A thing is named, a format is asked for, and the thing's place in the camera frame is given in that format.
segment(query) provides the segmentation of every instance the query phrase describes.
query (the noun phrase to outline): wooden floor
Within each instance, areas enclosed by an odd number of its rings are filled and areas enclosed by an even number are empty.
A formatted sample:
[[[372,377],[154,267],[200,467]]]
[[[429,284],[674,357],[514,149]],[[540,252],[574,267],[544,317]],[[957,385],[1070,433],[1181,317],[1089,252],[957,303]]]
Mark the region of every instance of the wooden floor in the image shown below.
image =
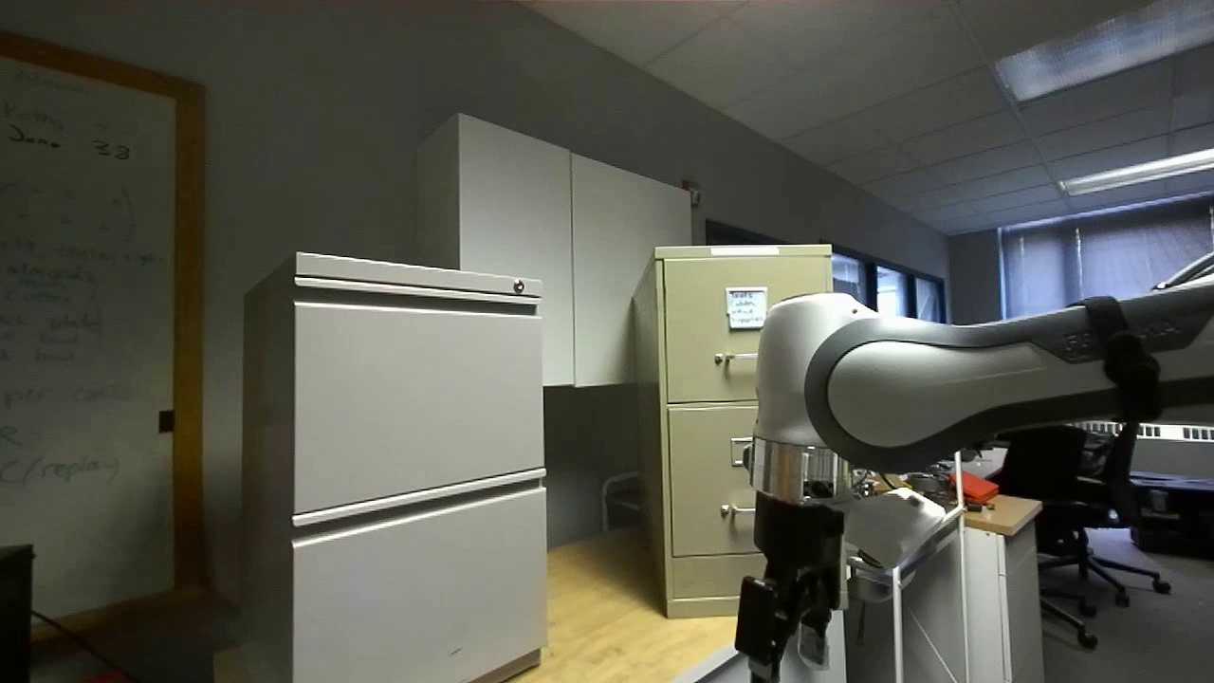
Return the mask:
[[[665,619],[643,538],[603,534],[550,552],[545,648],[525,683],[667,683],[734,648],[734,617]]]

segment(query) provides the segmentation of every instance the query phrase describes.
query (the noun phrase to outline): cable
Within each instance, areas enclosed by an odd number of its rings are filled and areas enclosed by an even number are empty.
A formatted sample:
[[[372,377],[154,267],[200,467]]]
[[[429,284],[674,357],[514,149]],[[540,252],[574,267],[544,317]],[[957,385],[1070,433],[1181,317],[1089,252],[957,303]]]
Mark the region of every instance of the cable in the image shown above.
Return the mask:
[[[96,656],[104,667],[118,672],[127,683],[142,683],[132,672],[127,672],[118,662],[110,662],[104,648],[96,648],[92,643],[82,643],[76,632],[67,632],[65,623],[31,610],[38,623],[53,628],[60,638],[67,638],[76,648],[82,648],[87,656]]]

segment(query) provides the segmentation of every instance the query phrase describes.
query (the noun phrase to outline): drawer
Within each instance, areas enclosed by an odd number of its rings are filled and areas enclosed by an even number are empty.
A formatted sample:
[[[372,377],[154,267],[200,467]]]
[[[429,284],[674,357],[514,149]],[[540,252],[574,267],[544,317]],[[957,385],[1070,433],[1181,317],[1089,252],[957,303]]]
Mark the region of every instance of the drawer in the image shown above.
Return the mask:
[[[544,467],[535,317],[295,303],[295,518]]]
[[[753,431],[756,407],[667,410],[667,524],[674,555],[756,552],[756,491],[739,463]]]
[[[294,546],[294,683],[479,680],[544,647],[544,491]]]
[[[665,264],[667,404],[756,399],[760,326],[782,299],[828,294],[828,254]]]

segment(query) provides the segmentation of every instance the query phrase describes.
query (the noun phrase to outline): whiteboard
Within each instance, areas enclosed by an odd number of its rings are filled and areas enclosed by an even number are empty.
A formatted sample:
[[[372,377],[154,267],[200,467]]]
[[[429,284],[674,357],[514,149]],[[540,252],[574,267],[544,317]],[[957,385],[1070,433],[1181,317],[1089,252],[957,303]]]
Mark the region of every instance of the whiteboard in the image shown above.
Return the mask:
[[[0,52],[0,546],[46,617],[176,589],[176,121]]]

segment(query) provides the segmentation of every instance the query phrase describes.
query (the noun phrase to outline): white wall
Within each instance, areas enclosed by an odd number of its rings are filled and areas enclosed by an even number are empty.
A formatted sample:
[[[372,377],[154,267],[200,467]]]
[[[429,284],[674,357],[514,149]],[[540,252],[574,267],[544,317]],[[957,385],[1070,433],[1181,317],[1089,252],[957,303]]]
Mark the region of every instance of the white wall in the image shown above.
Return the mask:
[[[693,179],[702,216],[950,278],[909,216],[503,0],[3,0],[0,27],[205,87],[205,504],[227,595],[243,294],[295,248],[396,254],[419,140],[457,109]]]

